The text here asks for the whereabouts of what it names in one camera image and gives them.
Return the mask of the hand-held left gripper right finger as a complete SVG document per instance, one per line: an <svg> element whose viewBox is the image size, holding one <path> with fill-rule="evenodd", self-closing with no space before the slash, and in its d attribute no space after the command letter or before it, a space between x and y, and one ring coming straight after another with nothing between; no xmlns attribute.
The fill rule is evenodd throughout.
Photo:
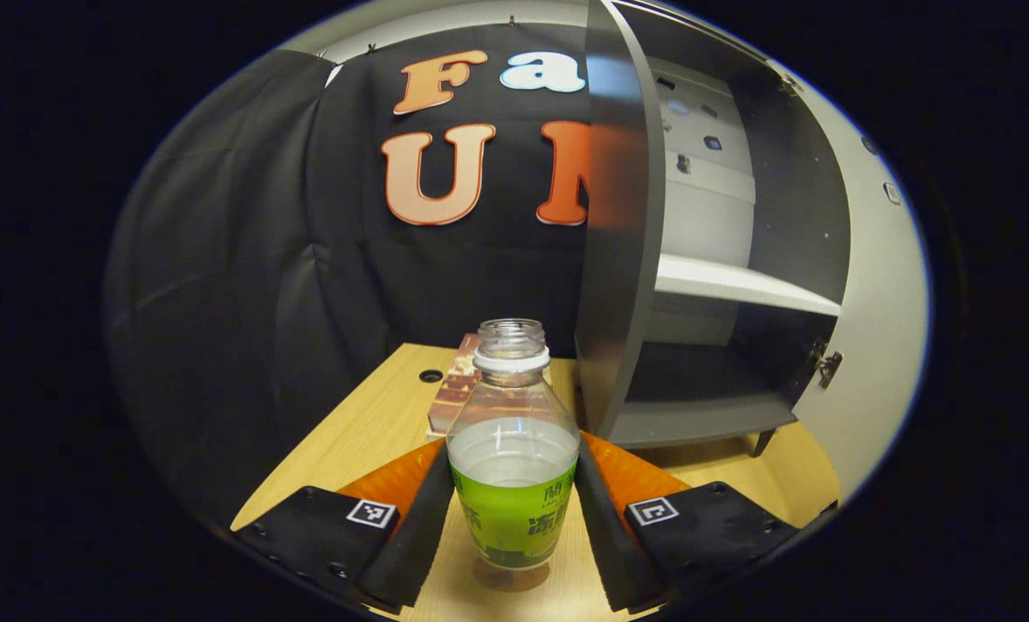
<svg viewBox="0 0 1029 622"><path fill-rule="evenodd" d="M707 597L801 535L723 481L691 486L589 433L581 434L575 487L614 611Z"/></svg>

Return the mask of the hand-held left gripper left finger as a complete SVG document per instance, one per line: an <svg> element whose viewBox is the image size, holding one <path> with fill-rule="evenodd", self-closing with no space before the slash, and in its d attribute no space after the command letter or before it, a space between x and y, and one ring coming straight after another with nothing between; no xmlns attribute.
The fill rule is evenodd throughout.
<svg viewBox="0 0 1029 622"><path fill-rule="evenodd" d="M301 486L235 535L324 597L400 610L418 601L452 492L446 442L432 441L338 491Z"/></svg>

